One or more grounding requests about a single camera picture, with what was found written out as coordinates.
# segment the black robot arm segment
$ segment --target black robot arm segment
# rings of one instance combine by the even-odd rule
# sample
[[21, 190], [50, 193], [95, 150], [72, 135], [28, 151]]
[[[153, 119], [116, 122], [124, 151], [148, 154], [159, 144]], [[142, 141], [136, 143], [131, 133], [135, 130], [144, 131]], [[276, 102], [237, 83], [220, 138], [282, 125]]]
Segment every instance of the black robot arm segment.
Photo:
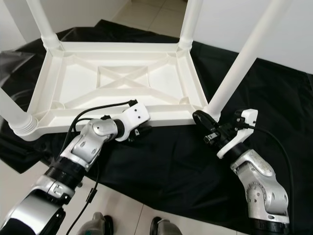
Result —
[[1, 235], [4, 232], [13, 234], [15, 228], [10, 230], [10, 226], [17, 221], [35, 235], [55, 235], [66, 214], [62, 206], [74, 196], [76, 187], [94, 164], [103, 144], [126, 140], [133, 130], [149, 119], [146, 107], [137, 103], [113, 119], [90, 120], [32, 186], [30, 193], [11, 210]]
[[[235, 122], [255, 126], [257, 111], [236, 112]], [[230, 168], [242, 182], [254, 234], [286, 234], [289, 232], [288, 196], [277, 182], [273, 168], [243, 141], [252, 129], [234, 124], [218, 124], [203, 111], [193, 113], [195, 123], [204, 134], [204, 141], [215, 148], [219, 158], [228, 158]]]

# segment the white tile floor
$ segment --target white tile floor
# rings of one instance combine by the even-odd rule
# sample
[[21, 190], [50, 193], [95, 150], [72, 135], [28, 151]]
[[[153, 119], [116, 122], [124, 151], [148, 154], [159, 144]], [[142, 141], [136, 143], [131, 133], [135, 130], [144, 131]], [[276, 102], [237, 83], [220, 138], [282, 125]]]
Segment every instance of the white tile floor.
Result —
[[[9, 210], [27, 195], [31, 184], [46, 170], [47, 166], [37, 163], [20, 175], [0, 161], [0, 224]], [[64, 207], [67, 215], [57, 235], [66, 234], [67, 229], [84, 206], [86, 197], [93, 186], [94, 182], [85, 177], [83, 186], [76, 190], [70, 204]], [[92, 218], [94, 212], [102, 212], [113, 217], [116, 235], [149, 235], [150, 224], [155, 216], [174, 222], [183, 235], [236, 235], [234, 230], [153, 210], [104, 185], [98, 186], [98, 193], [93, 202], [87, 207], [70, 234], [76, 234], [79, 228]]]
[[133, 0], [113, 20], [129, 27], [179, 37], [187, 3], [183, 0]]

